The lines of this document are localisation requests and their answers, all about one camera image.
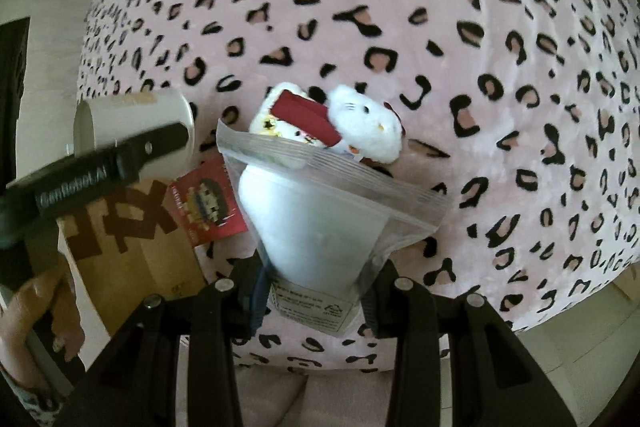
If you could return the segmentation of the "white bottle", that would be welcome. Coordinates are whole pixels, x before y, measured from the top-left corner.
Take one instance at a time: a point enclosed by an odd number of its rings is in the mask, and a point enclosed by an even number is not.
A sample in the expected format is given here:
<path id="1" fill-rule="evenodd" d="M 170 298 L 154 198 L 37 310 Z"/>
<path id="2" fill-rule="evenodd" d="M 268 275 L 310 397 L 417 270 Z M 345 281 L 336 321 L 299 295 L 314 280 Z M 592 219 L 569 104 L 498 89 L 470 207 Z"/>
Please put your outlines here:
<path id="1" fill-rule="evenodd" d="M 342 335 L 395 251 L 434 234 L 449 202 L 324 148 L 220 124 L 219 152 L 278 312 Z"/>

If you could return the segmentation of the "pink leopard print blanket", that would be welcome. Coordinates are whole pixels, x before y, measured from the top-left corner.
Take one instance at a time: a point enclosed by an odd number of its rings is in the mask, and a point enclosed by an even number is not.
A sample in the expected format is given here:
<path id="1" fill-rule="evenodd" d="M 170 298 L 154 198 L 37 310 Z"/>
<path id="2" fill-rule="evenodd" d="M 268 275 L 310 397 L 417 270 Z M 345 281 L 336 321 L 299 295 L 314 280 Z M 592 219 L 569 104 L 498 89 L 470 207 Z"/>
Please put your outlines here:
<path id="1" fill-rule="evenodd" d="M 393 257 L 434 293 L 478 289 L 523 332 L 638 261 L 637 0 L 91 2 L 78 98 L 181 91 L 198 159 L 283 81 L 398 114 L 386 173 L 451 200 Z"/>

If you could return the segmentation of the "brown cardboard box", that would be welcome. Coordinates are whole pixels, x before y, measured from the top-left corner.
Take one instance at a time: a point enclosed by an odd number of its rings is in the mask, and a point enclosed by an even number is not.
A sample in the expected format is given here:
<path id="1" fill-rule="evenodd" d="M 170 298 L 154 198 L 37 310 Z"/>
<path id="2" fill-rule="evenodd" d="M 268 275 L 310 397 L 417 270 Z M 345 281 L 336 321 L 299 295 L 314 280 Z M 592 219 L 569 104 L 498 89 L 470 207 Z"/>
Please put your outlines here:
<path id="1" fill-rule="evenodd" d="M 169 181 L 145 178 L 60 220 L 89 299 L 110 335 L 149 295 L 198 295 L 206 280 L 176 221 Z"/>

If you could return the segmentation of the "white plush cat toy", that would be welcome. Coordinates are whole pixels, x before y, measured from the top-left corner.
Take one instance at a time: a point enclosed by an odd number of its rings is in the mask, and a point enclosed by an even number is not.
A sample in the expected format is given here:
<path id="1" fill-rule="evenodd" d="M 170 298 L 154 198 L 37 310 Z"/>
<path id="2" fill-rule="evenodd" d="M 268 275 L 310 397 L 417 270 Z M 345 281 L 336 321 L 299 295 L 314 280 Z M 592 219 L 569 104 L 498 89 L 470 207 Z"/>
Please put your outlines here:
<path id="1" fill-rule="evenodd" d="M 248 131 L 384 165 L 399 158 L 404 137 L 390 106 L 344 84 L 318 102 L 297 84 L 281 82 L 269 91 Z"/>

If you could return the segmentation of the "red bricks toy box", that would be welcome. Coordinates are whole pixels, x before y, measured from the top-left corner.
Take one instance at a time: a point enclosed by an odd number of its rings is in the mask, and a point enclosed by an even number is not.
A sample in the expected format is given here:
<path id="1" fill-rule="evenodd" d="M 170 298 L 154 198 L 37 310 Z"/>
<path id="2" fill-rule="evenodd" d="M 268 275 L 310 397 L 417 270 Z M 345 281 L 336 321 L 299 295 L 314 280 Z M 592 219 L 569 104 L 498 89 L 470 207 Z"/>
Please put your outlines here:
<path id="1" fill-rule="evenodd" d="M 174 215 L 193 246 L 228 239 L 247 231 L 233 187 L 224 165 L 216 154 L 198 168 L 169 184 Z"/>

